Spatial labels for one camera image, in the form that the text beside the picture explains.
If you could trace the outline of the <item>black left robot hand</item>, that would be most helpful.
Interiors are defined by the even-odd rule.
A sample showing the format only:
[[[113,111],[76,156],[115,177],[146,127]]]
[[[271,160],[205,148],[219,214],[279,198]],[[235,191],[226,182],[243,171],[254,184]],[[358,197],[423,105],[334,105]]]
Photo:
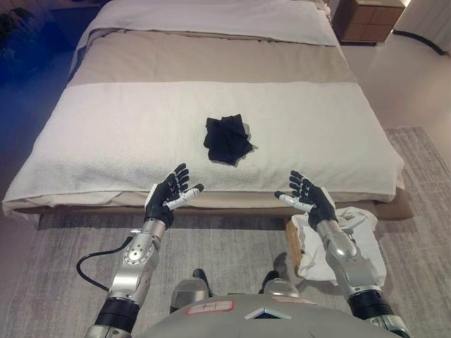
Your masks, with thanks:
[[[181,163],[160,182],[152,186],[144,203],[144,221],[161,221],[168,229],[174,220],[173,211],[199,196],[203,184],[189,187],[189,170]]]

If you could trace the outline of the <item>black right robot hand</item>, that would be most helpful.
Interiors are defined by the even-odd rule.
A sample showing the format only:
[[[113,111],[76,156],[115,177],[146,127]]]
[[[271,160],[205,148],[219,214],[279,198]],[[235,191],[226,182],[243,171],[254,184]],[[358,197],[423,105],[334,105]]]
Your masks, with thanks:
[[[281,191],[274,192],[274,196],[293,208],[308,214],[308,223],[313,230],[323,221],[335,221],[335,204],[324,187],[316,186],[307,177],[292,170],[289,176],[291,194]]]

